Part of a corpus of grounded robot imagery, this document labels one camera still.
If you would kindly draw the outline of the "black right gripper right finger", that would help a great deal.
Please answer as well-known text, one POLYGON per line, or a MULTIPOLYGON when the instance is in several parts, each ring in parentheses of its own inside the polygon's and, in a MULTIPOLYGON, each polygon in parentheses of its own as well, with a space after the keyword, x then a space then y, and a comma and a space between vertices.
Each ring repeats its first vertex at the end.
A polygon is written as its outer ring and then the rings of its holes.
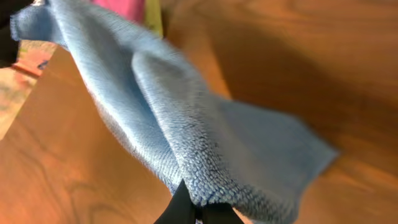
POLYGON ((228 203, 213 203, 204 206, 200 212, 200 220, 203 224, 244 223, 228 203))

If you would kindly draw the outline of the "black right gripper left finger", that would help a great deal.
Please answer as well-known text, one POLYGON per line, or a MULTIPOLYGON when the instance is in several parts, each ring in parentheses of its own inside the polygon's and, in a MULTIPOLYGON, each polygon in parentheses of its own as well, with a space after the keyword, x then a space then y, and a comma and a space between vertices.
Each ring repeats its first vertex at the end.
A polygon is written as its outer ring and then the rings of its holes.
POLYGON ((183 180, 167 208, 154 224, 196 224, 195 206, 183 180))

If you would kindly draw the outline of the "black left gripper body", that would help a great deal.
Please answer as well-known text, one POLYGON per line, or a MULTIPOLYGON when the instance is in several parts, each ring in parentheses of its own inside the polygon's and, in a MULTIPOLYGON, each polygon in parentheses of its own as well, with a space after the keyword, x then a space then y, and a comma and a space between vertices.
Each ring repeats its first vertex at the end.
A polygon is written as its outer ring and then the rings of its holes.
POLYGON ((11 37, 11 16, 32 3, 33 0, 1 0, 1 68, 16 62, 19 49, 18 41, 11 37))

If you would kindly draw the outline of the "blue microfiber cloth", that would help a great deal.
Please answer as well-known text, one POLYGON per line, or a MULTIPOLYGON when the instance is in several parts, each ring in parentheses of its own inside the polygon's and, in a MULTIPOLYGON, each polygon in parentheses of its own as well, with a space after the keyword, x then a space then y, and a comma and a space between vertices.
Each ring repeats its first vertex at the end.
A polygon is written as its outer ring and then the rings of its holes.
POLYGON ((72 55, 118 141, 195 206, 228 203, 241 218, 293 223, 307 185, 336 151, 293 116, 212 94, 169 43, 86 1, 44 1, 11 16, 16 40, 72 55))

